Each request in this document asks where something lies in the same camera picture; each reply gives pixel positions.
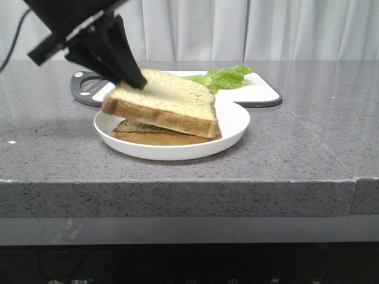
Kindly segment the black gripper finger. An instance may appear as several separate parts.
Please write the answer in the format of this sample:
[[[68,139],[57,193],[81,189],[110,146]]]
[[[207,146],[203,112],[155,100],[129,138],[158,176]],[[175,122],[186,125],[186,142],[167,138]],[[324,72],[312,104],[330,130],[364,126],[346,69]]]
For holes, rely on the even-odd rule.
[[[106,49],[104,61],[113,74],[115,82],[124,82],[133,88],[143,89],[147,80],[142,75],[131,52],[120,15],[106,17],[103,36],[103,46]]]
[[[68,54],[65,56],[71,62],[82,65],[112,83],[119,83],[118,63],[109,38],[100,30],[83,30],[68,42]]]

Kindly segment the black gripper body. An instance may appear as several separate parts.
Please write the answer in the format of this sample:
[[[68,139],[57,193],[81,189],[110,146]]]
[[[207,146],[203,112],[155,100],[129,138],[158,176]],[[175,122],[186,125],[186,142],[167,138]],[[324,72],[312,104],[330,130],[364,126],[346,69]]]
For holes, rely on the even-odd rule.
[[[42,41],[28,56],[41,65],[62,49],[66,38],[75,28],[99,12],[111,13],[124,1],[25,1],[50,30],[51,35]]]

